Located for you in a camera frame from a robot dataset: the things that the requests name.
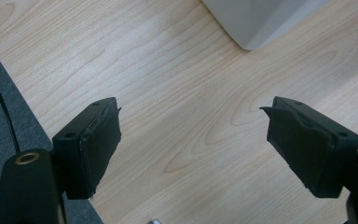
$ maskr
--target white object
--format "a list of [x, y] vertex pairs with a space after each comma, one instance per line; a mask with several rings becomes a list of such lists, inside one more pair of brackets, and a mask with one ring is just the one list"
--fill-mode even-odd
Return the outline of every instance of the white object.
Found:
[[257, 49], [328, 0], [202, 0], [243, 49]]

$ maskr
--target wood grain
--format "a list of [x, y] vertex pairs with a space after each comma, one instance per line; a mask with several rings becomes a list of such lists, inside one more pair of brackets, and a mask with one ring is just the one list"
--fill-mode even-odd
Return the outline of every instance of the wood grain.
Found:
[[116, 96], [122, 141], [91, 200], [105, 223], [343, 223], [266, 141], [297, 99], [358, 133], [358, 0], [240, 49], [200, 0], [0, 1], [0, 59], [48, 135]]

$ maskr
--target screw hole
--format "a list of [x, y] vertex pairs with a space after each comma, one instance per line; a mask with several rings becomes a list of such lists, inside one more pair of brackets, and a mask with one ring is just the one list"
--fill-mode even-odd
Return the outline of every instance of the screw hole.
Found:
[[33, 161], [36, 161], [38, 158], [39, 158], [39, 153], [37, 152], [26, 153], [16, 159], [16, 164], [25, 165]]
[[347, 133], [338, 133], [339, 136], [342, 136], [342, 137], [348, 137], [348, 134]]
[[65, 137], [71, 138], [71, 137], [74, 137], [75, 135], [76, 135], [75, 133], [68, 133], [65, 135]]

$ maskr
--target gray carpet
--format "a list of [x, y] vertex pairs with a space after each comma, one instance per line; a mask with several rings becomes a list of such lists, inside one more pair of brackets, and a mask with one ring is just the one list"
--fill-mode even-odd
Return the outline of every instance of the gray carpet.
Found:
[[[0, 63], [0, 92], [11, 118], [20, 151], [32, 148], [52, 150], [52, 144], [33, 112], [22, 98], [7, 71]], [[15, 144], [0, 104], [0, 176], [5, 161], [16, 154]], [[102, 223], [88, 200], [64, 198], [68, 223]]]

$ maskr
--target light wood tabletop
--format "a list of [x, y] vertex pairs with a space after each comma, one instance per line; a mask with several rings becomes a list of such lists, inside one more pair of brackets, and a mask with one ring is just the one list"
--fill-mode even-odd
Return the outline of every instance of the light wood tabletop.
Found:
[[337, 223], [267, 142], [276, 95], [358, 133], [358, 0], [240, 49], [200, 0], [0, 1], [0, 60], [48, 136], [115, 96], [122, 140], [91, 199], [105, 223]]

